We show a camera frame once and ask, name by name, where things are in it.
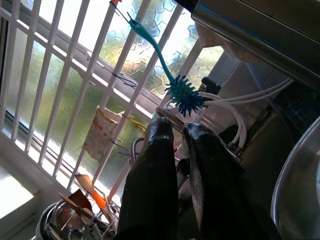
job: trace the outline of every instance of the metal hook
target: metal hook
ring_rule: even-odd
[[[110,138],[110,142],[113,143],[114,145],[118,146],[119,148],[122,148],[123,150],[125,150],[127,152],[127,153],[123,153],[123,152],[118,151],[119,154],[122,154],[122,155],[125,155],[125,156],[130,156],[130,151],[127,148],[125,148],[125,147],[119,145],[118,143],[114,142],[111,138]]]
[[[112,1],[110,1],[109,3],[112,4],[112,6],[113,6],[116,10],[118,10],[118,12],[121,14],[121,16],[126,20],[126,22],[127,22],[128,24],[130,24],[129,21],[128,21],[128,19],[126,19],[126,17],[125,17],[125,16],[122,14],[122,12],[117,8],[117,6],[116,6]]]

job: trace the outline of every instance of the window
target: window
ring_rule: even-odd
[[[91,175],[99,188],[108,191],[129,156],[113,143],[108,145],[106,158],[101,162],[82,149],[96,107],[106,105],[115,113],[124,112],[125,116],[133,116],[147,126],[155,107],[166,95],[168,79],[162,66],[157,58],[152,59],[153,47],[130,33],[128,23],[113,14],[108,1],[65,0],[63,6],[56,0],[42,0],[40,6],[39,1],[33,0],[21,3],[15,6],[10,0],[3,1],[7,11],[19,13],[20,21],[11,24],[14,18],[7,18],[9,32],[15,34],[8,34],[4,69],[8,74],[3,75],[1,86],[1,104],[27,129],[25,143],[19,146],[25,148],[26,154],[29,150],[35,162],[40,159],[41,166],[64,187],[72,188],[74,174],[79,172]],[[60,9],[56,12],[61,13],[59,22],[54,16],[56,6]],[[199,47],[190,13],[172,0],[125,0],[118,3],[118,8],[133,18],[140,18],[163,48],[171,73],[174,76],[188,74],[197,88],[223,52],[221,47]],[[31,16],[37,9],[39,18],[35,18],[37,24],[34,24]],[[50,34],[55,28],[56,36]],[[14,67],[6,69],[11,61]],[[119,63],[123,64],[117,70],[115,66]],[[121,78],[143,85],[130,87],[123,84]],[[18,126],[13,122],[13,142]],[[113,140],[129,149],[132,141],[140,136],[142,133],[132,122],[123,118]],[[49,151],[52,158],[42,159],[41,152],[34,157],[35,150],[29,147],[35,139],[40,144],[39,151]],[[117,194],[121,195],[122,190],[123,186]]]

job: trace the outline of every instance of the teal bottle brush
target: teal bottle brush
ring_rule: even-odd
[[[136,34],[147,40],[154,47],[155,52],[157,53],[161,62],[162,68],[165,72],[165,75],[168,77],[170,82],[169,84],[166,84],[168,86],[166,90],[168,90],[168,94],[172,101],[175,103],[175,106],[179,107],[179,112],[185,117],[187,112],[190,116],[192,111],[196,112],[198,108],[201,108],[204,104],[203,97],[201,97],[199,95],[199,92],[195,90],[195,87],[192,86],[190,82],[188,82],[186,76],[172,76],[158,47],[157,42],[150,35],[150,33],[148,33],[147,29],[139,22],[132,19],[129,14],[128,15],[130,17],[130,20],[128,21],[119,10],[118,12],[129,23]]]

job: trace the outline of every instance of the white window bars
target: white window bars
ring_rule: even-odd
[[[50,25],[49,34],[47,36],[43,36],[42,34],[37,32],[37,25],[39,24],[39,10],[41,6],[41,0],[34,1],[29,24],[26,24],[25,22],[19,19],[19,12],[21,9],[21,3],[19,0],[12,1],[11,12],[7,11],[5,8],[2,7],[3,6],[2,2],[3,1],[0,1],[0,5],[1,5],[0,16],[9,22],[7,46],[6,46],[6,53],[5,53],[5,63],[4,63],[2,86],[1,86],[1,96],[0,96],[0,129],[2,130],[5,126],[5,117],[6,117],[7,100],[8,100],[8,88],[10,84],[11,69],[13,67],[13,55],[14,55],[17,29],[21,30],[23,33],[27,35],[25,54],[24,54],[23,65],[22,65],[22,74],[20,79],[20,85],[18,87],[18,97],[17,97],[17,103],[15,107],[14,122],[13,122],[11,139],[10,139],[13,143],[16,143],[16,144],[17,144],[16,140],[18,135],[18,128],[21,120],[20,119],[21,105],[22,105],[23,96],[26,90],[27,75],[28,75],[29,65],[31,61],[31,54],[32,54],[34,41],[38,42],[45,48],[45,54],[44,54],[43,63],[41,67],[39,82],[36,89],[31,120],[28,128],[27,137],[26,137],[26,143],[24,146],[24,151],[26,155],[28,155],[28,152],[31,147],[31,143],[33,141],[36,119],[37,119],[40,102],[41,102],[43,91],[44,91],[45,81],[46,81],[49,63],[50,63],[52,54],[56,55],[64,62],[61,77],[60,77],[58,88],[57,88],[57,93],[54,98],[53,107],[50,112],[48,125],[46,128],[44,140],[40,150],[39,159],[36,160],[37,164],[39,164],[40,166],[42,165],[44,157],[46,157],[46,154],[48,151],[48,142],[52,133],[53,122],[55,121],[55,118],[57,116],[58,107],[62,99],[63,90],[66,84],[66,80],[67,80],[70,68],[75,69],[83,79],[78,96],[77,96],[77,100],[72,110],[71,118],[69,122],[66,123],[67,130],[64,135],[62,145],[60,147],[60,152],[56,153],[58,157],[54,166],[53,173],[51,175],[52,179],[55,180],[55,178],[57,177],[57,173],[61,167],[66,145],[68,144],[70,140],[70,135],[74,130],[75,122],[77,120],[80,108],[83,104],[84,96],[86,94],[89,84],[96,85],[99,88],[102,88],[104,90],[105,94],[99,105],[101,108],[103,108],[107,104],[109,97],[113,97],[114,99],[116,99],[117,101],[121,102],[124,105],[125,107],[124,116],[126,117],[130,115],[130,113],[135,113],[138,116],[142,117],[144,120],[150,121],[151,115],[155,110],[154,109],[155,106],[163,106],[164,103],[168,101],[167,96],[164,97],[164,99],[161,101],[159,98],[153,96],[148,90],[144,88],[150,76],[150,73],[153,70],[158,60],[158,56],[155,52],[151,56],[148,64],[146,65],[142,80],[139,81],[139,83],[135,88],[130,88],[127,86],[125,87],[122,84],[116,84],[116,77],[113,74],[111,74],[111,73],[114,73],[118,75],[121,72],[122,67],[125,63],[125,60],[128,56],[129,50],[131,49],[136,36],[136,33],[133,30],[130,31],[128,37],[126,38],[126,42],[123,46],[121,54],[114,68],[106,64],[104,60],[99,59],[99,53],[101,52],[106,34],[108,32],[113,15],[115,13],[115,9],[113,8],[113,6],[110,5],[106,12],[93,52],[89,58],[89,61],[86,62],[83,59],[80,59],[78,57],[79,55],[77,54],[77,50],[83,48],[82,46],[79,45],[78,40],[79,40],[79,35],[81,33],[81,29],[84,23],[84,19],[86,16],[86,12],[87,12],[87,8],[90,0],[83,0],[81,3],[81,7],[78,13],[73,34],[69,41],[69,44],[67,45],[67,48],[66,48],[66,45],[60,45],[56,43],[57,33],[58,33],[58,24],[60,21],[64,0],[57,0],[56,2],[52,23]],[[138,21],[141,21],[144,18],[146,11],[150,5],[150,2],[151,0],[143,0],[136,16],[136,19]],[[164,48],[167,40],[169,39],[175,24],[177,23],[179,17],[181,16],[182,10],[183,10],[182,7],[178,5],[175,8],[170,20],[168,21],[168,24],[158,43],[159,48],[161,50]],[[200,46],[200,42],[199,40],[197,40],[190,54],[188,55],[187,59],[185,60],[184,64],[182,65],[179,71],[180,75],[186,75],[190,71],[197,57],[201,53],[201,51],[202,51],[202,48]],[[107,68],[108,71],[102,71],[103,74],[101,74],[101,68]],[[147,99],[147,101],[140,100],[138,102],[138,99],[142,97],[144,99]],[[126,122],[126,119],[123,117],[114,132],[112,140],[115,141],[118,138],[121,130],[125,125],[125,122]],[[112,144],[108,145],[105,158],[99,164],[93,176],[93,181],[96,181],[99,178],[110,156],[112,147],[113,147]],[[76,161],[75,167],[72,171],[72,174],[69,178],[69,182],[67,185],[68,190],[71,189],[71,186],[74,182],[75,174],[78,172],[78,168],[84,157],[84,154],[85,154],[85,151],[82,149]]]

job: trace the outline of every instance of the stainless steel pot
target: stainless steel pot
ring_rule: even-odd
[[[303,134],[276,182],[271,216],[283,239],[320,239],[320,117]]]

